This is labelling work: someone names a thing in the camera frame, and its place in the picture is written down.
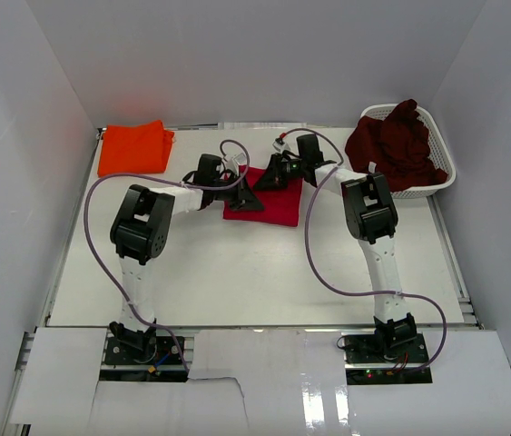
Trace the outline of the bright red t shirt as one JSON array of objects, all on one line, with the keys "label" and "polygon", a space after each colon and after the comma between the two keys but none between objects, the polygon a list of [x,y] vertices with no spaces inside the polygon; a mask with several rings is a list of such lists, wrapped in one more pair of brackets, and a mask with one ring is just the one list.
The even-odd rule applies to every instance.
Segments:
[{"label": "bright red t shirt", "polygon": [[297,227],[300,221],[301,193],[302,180],[290,180],[288,181],[288,187],[285,189],[255,192],[255,195],[264,206],[263,211],[234,212],[228,204],[225,204],[222,218],[228,221],[267,223],[285,227]]}]

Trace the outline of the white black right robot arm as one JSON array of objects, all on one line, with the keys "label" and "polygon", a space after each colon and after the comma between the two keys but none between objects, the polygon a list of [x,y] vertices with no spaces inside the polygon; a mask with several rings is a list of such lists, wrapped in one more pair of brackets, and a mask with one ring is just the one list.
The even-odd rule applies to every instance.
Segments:
[{"label": "white black right robot arm", "polygon": [[281,134],[274,142],[275,153],[263,175],[254,184],[256,191],[278,191],[291,180],[301,179],[316,190],[341,197],[350,235],[358,242],[369,270],[374,298],[377,356],[395,362],[408,344],[416,340],[416,322],[403,295],[395,254],[398,212],[386,177],[382,173],[357,173],[343,164],[324,158],[318,134],[304,129],[292,152]]}]

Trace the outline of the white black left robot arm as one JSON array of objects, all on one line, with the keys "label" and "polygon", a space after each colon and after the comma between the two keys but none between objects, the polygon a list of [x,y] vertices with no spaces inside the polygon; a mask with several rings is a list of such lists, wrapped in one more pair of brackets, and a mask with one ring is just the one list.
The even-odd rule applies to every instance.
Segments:
[{"label": "white black left robot arm", "polygon": [[133,184],[123,198],[110,231],[121,266],[123,306],[110,330],[136,362],[149,362],[156,355],[156,318],[147,283],[150,262],[162,254],[175,215],[200,211],[214,202],[223,202],[234,212],[264,210],[235,160],[214,154],[202,155],[198,167],[179,185],[153,191]]}]

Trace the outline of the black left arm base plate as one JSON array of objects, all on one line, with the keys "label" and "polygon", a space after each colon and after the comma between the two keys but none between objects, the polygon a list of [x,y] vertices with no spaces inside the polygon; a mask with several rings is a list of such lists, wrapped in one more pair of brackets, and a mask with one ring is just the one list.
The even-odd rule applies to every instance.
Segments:
[{"label": "black left arm base plate", "polygon": [[151,338],[141,352],[109,336],[99,374],[102,382],[185,383],[187,371],[171,336]]}]

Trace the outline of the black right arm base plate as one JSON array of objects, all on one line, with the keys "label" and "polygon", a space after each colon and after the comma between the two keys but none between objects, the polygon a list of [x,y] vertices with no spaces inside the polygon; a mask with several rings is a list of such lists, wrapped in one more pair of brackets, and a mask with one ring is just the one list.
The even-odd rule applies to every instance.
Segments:
[{"label": "black right arm base plate", "polygon": [[393,351],[385,351],[375,334],[346,334],[336,341],[344,352],[348,386],[431,384],[431,370],[419,369],[428,362],[422,333],[416,340]]}]

